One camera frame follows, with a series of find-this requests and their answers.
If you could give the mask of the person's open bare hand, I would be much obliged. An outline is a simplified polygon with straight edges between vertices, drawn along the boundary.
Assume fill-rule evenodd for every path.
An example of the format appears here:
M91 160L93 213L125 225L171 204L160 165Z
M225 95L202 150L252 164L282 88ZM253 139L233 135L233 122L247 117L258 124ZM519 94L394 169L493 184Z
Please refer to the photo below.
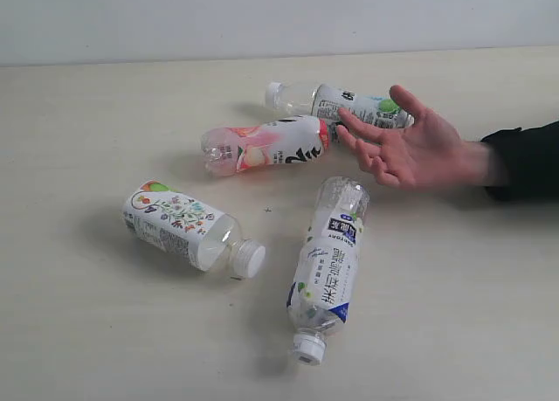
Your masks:
M346 108L338 111L340 141L362 171L384 186L404 190L459 186L498 186L506 182L500 161L483 142L468 142L442 116L402 86L390 97L414 118L404 129L382 129L359 120Z

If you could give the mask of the black sleeved forearm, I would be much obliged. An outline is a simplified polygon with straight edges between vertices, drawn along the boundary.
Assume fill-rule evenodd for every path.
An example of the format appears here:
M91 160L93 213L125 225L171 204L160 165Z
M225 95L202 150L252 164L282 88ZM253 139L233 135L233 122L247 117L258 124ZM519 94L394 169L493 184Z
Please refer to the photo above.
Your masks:
M558 199L558 123L502 129L481 140L500 162L505 183L486 188L500 202Z

